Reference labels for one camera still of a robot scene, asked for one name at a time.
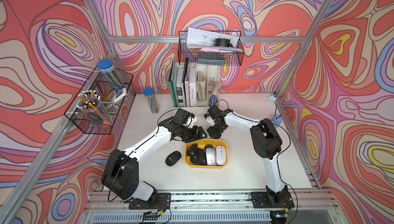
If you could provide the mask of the black mouse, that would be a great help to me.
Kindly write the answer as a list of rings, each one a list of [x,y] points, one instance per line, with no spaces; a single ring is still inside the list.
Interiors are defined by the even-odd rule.
[[[190,163],[194,165],[198,164],[198,158],[195,156],[190,157]]]
[[[188,157],[193,157],[198,152],[198,144],[192,144],[186,151]]]
[[[213,139],[219,139],[222,136],[221,133],[218,133],[216,131],[208,131],[208,135],[210,138],[213,138]]]
[[[174,166],[180,159],[182,158],[182,154],[179,151],[174,151],[165,159],[165,163],[167,166]]]
[[[198,148],[197,161],[198,165],[207,165],[205,150]]]

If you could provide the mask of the silver mouse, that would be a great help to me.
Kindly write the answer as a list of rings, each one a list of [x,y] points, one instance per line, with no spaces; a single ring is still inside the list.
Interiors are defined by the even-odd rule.
[[[227,151],[224,146],[216,147],[216,164],[223,166],[227,163]]]
[[[217,166],[216,164],[216,152],[213,145],[206,145],[205,146],[205,153],[207,159],[207,165],[209,166]]]

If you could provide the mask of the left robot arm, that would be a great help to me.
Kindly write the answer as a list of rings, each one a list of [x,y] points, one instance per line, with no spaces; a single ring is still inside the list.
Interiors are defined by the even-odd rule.
[[[101,183],[116,198],[149,201],[156,189],[140,180],[139,165],[175,138],[185,144],[207,138],[204,129],[195,125],[197,118],[193,113],[180,108],[175,111],[173,116],[158,121],[157,128],[137,144],[110,153]]]

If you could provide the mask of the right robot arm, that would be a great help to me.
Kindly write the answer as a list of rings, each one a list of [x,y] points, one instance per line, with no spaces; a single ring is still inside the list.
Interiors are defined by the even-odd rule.
[[[204,118],[210,124],[207,132],[213,139],[219,139],[228,127],[250,133],[253,149],[263,159],[267,179],[266,191],[261,193],[262,197],[257,196],[258,192],[251,193],[254,202],[273,208],[294,208],[288,186],[280,173],[279,155],[283,142],[271,120],[244,117],[232,109],[222,111],[216,105],[208,109]]]

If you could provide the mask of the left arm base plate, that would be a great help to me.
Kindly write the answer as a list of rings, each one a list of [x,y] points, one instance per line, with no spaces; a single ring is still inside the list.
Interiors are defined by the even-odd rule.
[[[170,205],[170,193],[154,193],[147,201],[131,198],[128,208],[129,210],[165,210],[167,207],[170,207]]]

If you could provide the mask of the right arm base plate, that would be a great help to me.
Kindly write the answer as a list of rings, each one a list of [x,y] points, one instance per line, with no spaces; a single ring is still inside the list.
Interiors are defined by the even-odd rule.
[[[250,200],[252,201],[255,209],[277,208],[291,210],[295,207],[291,194],[287,189],[278,193],[274,193],[272,191],[251,192]]]

